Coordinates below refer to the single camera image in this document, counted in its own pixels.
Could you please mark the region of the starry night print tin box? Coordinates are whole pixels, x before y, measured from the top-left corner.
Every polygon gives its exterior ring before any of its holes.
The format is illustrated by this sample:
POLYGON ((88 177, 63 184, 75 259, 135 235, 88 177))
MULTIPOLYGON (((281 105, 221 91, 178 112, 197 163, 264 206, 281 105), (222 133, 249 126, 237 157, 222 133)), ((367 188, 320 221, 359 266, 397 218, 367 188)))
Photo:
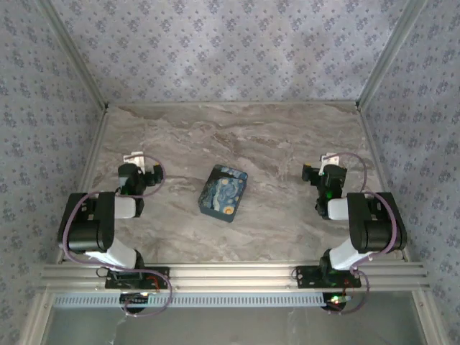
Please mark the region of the starry night print tin box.
POLYGON ((215 165, 198 198, 202 214, 231 223, 247 186, 246 172, 215 165))

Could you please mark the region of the aluminium table edge rail long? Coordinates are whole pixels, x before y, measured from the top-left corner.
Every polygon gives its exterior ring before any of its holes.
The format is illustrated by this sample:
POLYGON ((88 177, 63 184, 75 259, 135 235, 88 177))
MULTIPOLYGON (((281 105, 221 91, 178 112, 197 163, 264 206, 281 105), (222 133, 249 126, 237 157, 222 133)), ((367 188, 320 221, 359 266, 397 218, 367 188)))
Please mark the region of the aluminium table edge rail long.
MULTIPOLYGON (((359 120, 366 137, 370 155, 372 156, 375 173, 379 180, 380 190, 384 192, 390 192, 390 186, 388 185, 385 179, 385 170, 379 159, 377 145, 374 143, 370 127, 366 120, 366 116, 363 115, 361 111, 359 111, 359 120)), ((401 259, 404 262, 410 262, 410 255, 408 253, 407 248, 404 248, 402 251, 397 251, 397 254, 395 255, 396 257, 393 259, 401 259)), ((388 254, 381 254, 380 256, 376 256, 375 259, 390 259, 390 256, 388 254)))
POLYGON ((107 122, 109 120, 108 112, 109 107, 107 105, 107 107, 102 111, 101 118, 96 126, 96 131, 88 151, 87 160, 76 190, 77 192, 88 192, 92 188, 93 179, 96 173, 96 165, 101 151, 101 145, 104 140, 107 122))

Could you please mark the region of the aluminium table edge rail short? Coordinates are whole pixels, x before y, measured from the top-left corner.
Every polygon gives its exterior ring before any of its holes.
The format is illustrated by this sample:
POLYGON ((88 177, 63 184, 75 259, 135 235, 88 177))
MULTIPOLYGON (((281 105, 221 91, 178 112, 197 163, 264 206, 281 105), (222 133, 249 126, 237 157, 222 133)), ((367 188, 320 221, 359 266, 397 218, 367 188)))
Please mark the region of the aluminium table edge rail short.
POLYGON ((356 101, 180 101, 180 102, 108 102, 107 106, 127 107, 127 106, 251 106, 251 105, 313 105, 325 104, 330 106, 340 106, 348 109, 357 107, 356 101))

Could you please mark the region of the long aluminium base rail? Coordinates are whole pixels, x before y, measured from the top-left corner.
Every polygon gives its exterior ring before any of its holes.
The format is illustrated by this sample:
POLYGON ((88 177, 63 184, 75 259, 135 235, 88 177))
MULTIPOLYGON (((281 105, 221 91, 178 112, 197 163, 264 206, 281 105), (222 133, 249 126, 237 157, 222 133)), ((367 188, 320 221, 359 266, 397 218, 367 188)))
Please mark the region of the long aluminium base rail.
MULTIPOLYGON (((293 270, 302 262, 167 263, 179 293, 293 293, 299 291, 293 270)), ((361 266, 372 292, 430 290, 419 262, 375 260, 361 266)), ((55 292, 101 292, 105 279, 88 264, 47 264, 40 284, 55 292)))

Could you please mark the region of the aluminium frame post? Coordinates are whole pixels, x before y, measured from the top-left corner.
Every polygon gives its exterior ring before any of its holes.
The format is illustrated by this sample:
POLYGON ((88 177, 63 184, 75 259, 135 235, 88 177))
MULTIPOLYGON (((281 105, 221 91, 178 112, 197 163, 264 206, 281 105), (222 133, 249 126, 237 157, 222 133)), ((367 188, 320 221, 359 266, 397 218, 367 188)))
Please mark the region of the aluminium frame post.
POLYGON ((87 68, 83 56, 80 54, 78 47, 74 43, 69 31, 67 30, 65 23, 60 18, 57 10, 53 6, 51 0, 34 0, 42 13, 43 17, 50 26, 56 36, 61 48, 69 59, 71 65, 74 67, 76 74, 80 78, 80 81, 85 86, 89 96, 93 102, 100 108, 100 110, 106 109, 106 102, 102 96, 96 81, 91 75, 90 70, 87 68))
POLYGON ((395 59, 400 48, 403 46, 407 36, 410 34, 415 21, 420 16, 423 8, 428 0, 407 0, 405 8, 396 21, 395 27, 380 54, 376 65, 374 66, 363 90, 356 100, 356 107, 359 111, 363 111, 368 107, 372 97, 377 91, 380 83, 386 75, 388 68, 395 59))

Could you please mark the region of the aluminium frame leg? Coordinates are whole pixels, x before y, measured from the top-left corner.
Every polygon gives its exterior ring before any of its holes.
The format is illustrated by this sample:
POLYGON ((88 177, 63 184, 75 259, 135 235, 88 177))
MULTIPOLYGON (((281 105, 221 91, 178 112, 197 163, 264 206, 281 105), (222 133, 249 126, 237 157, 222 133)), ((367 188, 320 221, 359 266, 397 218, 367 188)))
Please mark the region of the aluminium frame leg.
POLYGON ((413 291, 413 300, 427 345, 446 345, 442 320, 433 294, 425 290, 413 291))
POLYGON ((41 345, 54 298, 54 293, 48 291, 36 294, 22 328, 19 345, 41 345))

